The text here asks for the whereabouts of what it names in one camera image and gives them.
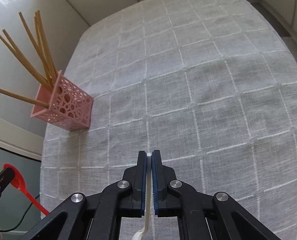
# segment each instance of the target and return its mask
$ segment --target red spoon handle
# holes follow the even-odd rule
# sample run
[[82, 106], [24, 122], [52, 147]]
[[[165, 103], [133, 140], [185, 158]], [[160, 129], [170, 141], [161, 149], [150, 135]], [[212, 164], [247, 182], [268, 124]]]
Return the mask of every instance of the red spoon handle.
[[50, 213], [39, 202], [37, 202], [36, 199], [29, 192], [26, 191], [23, 193], [44, 215], [47, 216]]

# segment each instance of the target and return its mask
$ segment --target gray checkered tablecloth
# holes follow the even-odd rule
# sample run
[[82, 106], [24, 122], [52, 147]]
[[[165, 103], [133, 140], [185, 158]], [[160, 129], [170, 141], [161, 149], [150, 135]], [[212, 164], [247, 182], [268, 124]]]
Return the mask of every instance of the gray checkered tablecloth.
[[[228, 192], [297, 239], [297, 64], [245, 0], [145, 0], [90, 27], [65, 76], [94, 97], [89, 130], [48, 125], [41, 201], [101, 192], [161, 150], [198, 191]], [[143, 219], [123, 219], [131, 239]], [[178, 239], [152, 214], [145, 239]]]

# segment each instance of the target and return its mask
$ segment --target silver screw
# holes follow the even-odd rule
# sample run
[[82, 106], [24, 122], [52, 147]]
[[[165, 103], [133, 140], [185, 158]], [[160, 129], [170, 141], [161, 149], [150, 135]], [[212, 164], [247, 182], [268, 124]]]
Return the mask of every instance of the silver screw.
[[228, 200], [228, 195], [224, 192], [219, 192], [216, 194], [216, 198], [219, 201], [226, 201], [226, 200]]
[[170, 186], [173, 187], [173, 188], [178, 188], [178, 187], [181, 187], [182, 186], [182, 183], [179, 181], [179, 180], [172, 180], [170, 182]]
[[71, 196], [71, 200], [75, 203], [81, 202], [83, 199], [83, 195], [80, 193], [76, 193], [74, 195]]
[[130, 185], [130, 183], [126, 180], [121, 180], [118, 182], [118, 187], [119, 188], [126, 188]]

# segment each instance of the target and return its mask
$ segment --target red spoon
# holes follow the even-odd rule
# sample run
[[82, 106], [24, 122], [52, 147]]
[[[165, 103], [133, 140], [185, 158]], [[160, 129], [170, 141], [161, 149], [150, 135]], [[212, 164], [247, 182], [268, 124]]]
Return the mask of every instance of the red spoon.
[[26, 197], [44, 214], [44, 215], [48, 215], [50, 212], [48, 212], [44, 207], [41, 206], [41, 204], [39, 202], [36, 201], [36, 199], [27, 191], [26, 189], [26, 185], [25, 185], [25, 181], [23, 176], [21, 175], [21, 173], [11, 164], [5, 163], [3, 165], [3, 168], [12, 168], [14, 173], [15, 173], [15, 177], [14, 179], [12, 179], [11, 181], [11, 185], [15, 188], [17, 188], [18, 190], [20, 190], [24, 195], [26, 195]]

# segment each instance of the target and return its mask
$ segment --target pink utensil holder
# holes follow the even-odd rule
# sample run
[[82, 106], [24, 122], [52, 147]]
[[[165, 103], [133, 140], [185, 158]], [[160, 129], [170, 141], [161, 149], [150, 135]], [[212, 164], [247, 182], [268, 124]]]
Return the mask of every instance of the pink utensil holder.
[[36, 117], [65, 130], [90, 127], [93, 98], [58, 72], [52, 93], [40, 85], [36, 100], [49, 104], [46, 109], [34, 105], [31, 118]]

